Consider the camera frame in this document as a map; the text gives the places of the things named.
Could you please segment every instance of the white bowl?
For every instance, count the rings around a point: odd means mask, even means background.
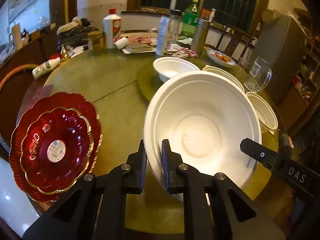
[[[244,138],[261,143],[259,120],[245,94],[231,81],[207,71],[180,74],[153,96],[145,116],[144,147],[157,180],[164,185],[161,143],[201,173],[223,172],[239,187],[256,161],[240,150]]]
[[[278,119],[271,106],[261,97],[255,93],[247,92],[246,96],[253,104],[256,114],[259,118],[261,132],[275,131],[278,128]]]
[[[220,51],[217,51],[217,50],[214,50],[214,49],[207,49],[207,55],[209,56],[210,59],[212,59],[215,63],[219,64],[220,66],[223,66],[223,67],[234,67],[237,65],[237,63],[233,60],[233,59],[230,59],[230,61],[228,63],[216,58],[215,56],[211,55],[210,52],[214,52],[215,54],[218,54],[218,55],[225,55],[227,57],[226,54],[223,54],[222,52]]]
[[[159,73],[159,78],[163,83],[178,74],[199,70],[195,64],[176,57],[157,58],[153,62],[153,68]]]
[[[203,71],[209,71],[211,73],[215,73],[215,74],[218,74],[220,76],[225,77],[226,79],[228,79],[232,83],[234,83],[237,87],[239,87],[242,92],[244,92],[244,88],[241,85],[241,83],[239,82],[239,80],[237,80],[233,75],[231,75],[227,71],[225,71],[225,70],[223,70],[221,68],[217,68],[217,67],[213,67],[213,66],[209,66],[209,65],[205,65],[205,67],[202,70]]]

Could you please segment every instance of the green bottle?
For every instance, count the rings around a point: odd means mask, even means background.
[[[192,4],[184,11],[181,38],[192,38],[195,33],[198,12],[198,0],[192,0]]]

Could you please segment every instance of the screw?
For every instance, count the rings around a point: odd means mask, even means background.
[[[224,173],[222,173],[222,172],[218,172],[218,173],[216,174],[216,177],[217,177],[218,179],[220,179],[220,180],[224,180],[224,179],[226,178],[226,175],[225,175]]]
[[[93,175],[89,173],[89,174],[86,174],[83,178],[85,181],[90,181],[93,179]]]
[[[185,170],[187,170],[188,168],[189,168],[189,166],[188,166],[187,164],[185,164],[185,163],[179,164],[179,169],[180,169],[180,170],[185,171]]]
[[[128,171],[128,170],[131,169],[131,165],[130,165],[130,164],[127,164],[127,163],[122,164],[122,165],[121,165],[121,169],[124,170],[124,171]]]

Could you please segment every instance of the red plate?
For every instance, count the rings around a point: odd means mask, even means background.
[[[87,119],[73,110],[42,114],[21,143],[20,165],[27,182],[48,195],[72,187],[89,165],[90,131]]]
[[[99,150],[99,146],[102,141],[101,126],[97,120],[95,108],[79,94],[67,94],[64,92],[59,92],[49,98],[43,98],[39,100],[30,110],[26,111],[21,117],[19,125],[12,134],[9,162],[17,185],[20,187],[20,189],[27,192],[32,199],[39,202],[56,201],[60,194],[44,195],[27,183],[25,174],[20,167],[20,146],[30,124],[35,122],[42,113],[51,111],[59,106],[77,109],[82,116],[85,116],[88,119],[91,125],[91,134],[94,145],[89,158],[88,168],[84,174],[92,171],[97,159],[95,153]]]

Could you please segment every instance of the mug handle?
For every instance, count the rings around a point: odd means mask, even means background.
[[[272,70],[269,69],[268,72],[267,72],[266,79],[264,80],[264,82],[262,83],[262,85],[259,86],[259,87],[260,87],[260,91],[261,91],[261,90],[264,90],[264,89],[266,88],[266,86],[269,84],[269,81],[270,81],[271,77],[272,77]]]

